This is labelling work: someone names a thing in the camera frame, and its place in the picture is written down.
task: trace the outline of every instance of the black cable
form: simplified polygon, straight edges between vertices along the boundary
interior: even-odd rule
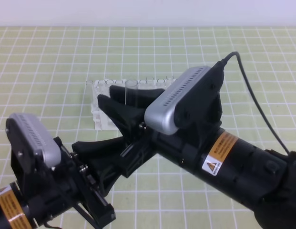
[[[50,228],[50,229],[62,229],[62,228],[59,228],[59,227],[53,227],[53,226],[49,225],[48,223],[44,223],[44,227]]]
[[[261,116],[263,117],[266,125],[268,126],[268,128],[271,130],[271,132],[273,133],[273,135],[275,136],[275,138],[277,139],[277,141],[280,143],[280,145],[282,146],[282,148],[286,151],[286,153],[289,155],[290,154],[290,151],[287,149],[287,147],[285,146],[285,144],[281,141],[281,139],[279,138],[279,136],[276,134],[276,132],[274,131],[274,129],[272,128],[271,124],[269,123],[266,115],[264,114],[263,110],[261,109],[260,105],[259,105],[259,102],[257,101],[255,95],[254,95],[254,92],[252,90],[252,87],[250,86],[249,84],[249,81],[248,81],[248,78],[245,74],[245,71],[244,71],[244,68],[243,68],[243,65],[242,65],[242,62],[241,62],[241,57],[240,57],[240,54],[238,52],[232,52],[230,54],[228,54],[228,56],[226,56],[224,59],[222,59],[222,62],[224,63],[224,65],[227,64],[227,62],[229,61],[230,58],[232,58],[233,56],[236,56],[237,58],[237,61],[238,61],[238,64],[239,64],[239,68],[241,70],[241,73],[242,73],[242,76],[245,80],[245,83],[246,83],[246,86],[249,90],[249,93],[251,94],[251,97],[255,103],[255,105],[257,106]]]

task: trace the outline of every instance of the warning label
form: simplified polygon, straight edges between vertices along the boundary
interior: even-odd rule
[[[223,132],[209,151],[209,154],[203,163],[202,169],[216,176],[237,140],[238,137],[228,132]]]
[[[11,186],[0,189],[0,206],[12,229],[32,229]]]
[[[216,166],[216,163],[209,163],[209,162],[207,162],[207,165],[209,166],[209,168],[210,168],[211,171],[214,171],[214,168]]]

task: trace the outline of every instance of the table surface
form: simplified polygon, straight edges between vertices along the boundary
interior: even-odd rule
[[[0,27],[0,187],[15,180],[5,120],[36,114],[68,149],[96,131],[85,82],[165,79],[212,66],[239,51],[251,86],[274,129],[296,150],[296,27]],[[225,68],[223,127],[262,148],[283,152],[247,92],[237,62]],[[109,229],[257,229],[253,214],[159,156],[107,196],[117,213]],[[91,228],[74,210],[50,222]]]

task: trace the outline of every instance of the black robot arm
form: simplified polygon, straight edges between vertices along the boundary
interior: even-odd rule
[[[287,156],[221,128],[224,66],[234,55],[245,76],[234,52],[212,68],[188,69],[165,91],[129,89],[134,104],[125,105],[124,88],[111,86],[110,97],[99,95],[98,103],[122,137],[76,142],[72,153],[29,114],[11,115],[6,131],[17,182],[0,190],[0,228],[14,228],[13,223],[21,229],[54,228],[48,222],[72,207],[102,228],[115,220],[104,197],[116,180],[159,153],[252,210],[263,229],[296,229],[296,152],[289,152],[276,134]],[[18,211],[9,212],[7,206]]]

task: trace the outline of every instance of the transparent tube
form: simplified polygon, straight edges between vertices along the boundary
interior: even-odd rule
[[[173,82],[174,82],[174,76],[173,75],[169,77],[167,76],[166,83],[165,83],[166,88],[169,87]]]
[[[164,88],[165,87],[165,80],[164,79],[157,79],[156,87],[157,88]]]
[[[107,80],[105,82],[104,95],[110,96],[110,86],[114,84],[114,80]]]
[[[125,82],[125,104],[137,107],[138,104],[138,81],[127,80]]]
[[[153,78],[153,76],[148,76],[146,81],[147,81],[147,89],[154,88],[154,78]]]
[[[87,80],[85,82],[85,101],[86,103],[92,103],[93,102],[93,91],[92,87],[94,86],[94,82],[92,80]]]

